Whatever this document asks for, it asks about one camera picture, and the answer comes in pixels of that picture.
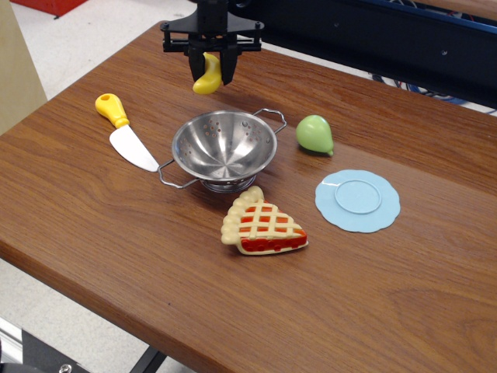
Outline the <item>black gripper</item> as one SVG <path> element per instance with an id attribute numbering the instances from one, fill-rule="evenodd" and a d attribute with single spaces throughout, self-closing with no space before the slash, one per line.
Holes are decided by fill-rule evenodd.
<path id="1" fill-rule="evenodd" d="M 261 50 L 263 29 L 260 21 L 231 14 L 228 1 L 197 1 L 191 15 L 160 25 L 163 50 L 188 53 L 194 82 L 205 73 L 203 52 L 220 52 L 224 85 L 232 82 L 238 54 Z"/>

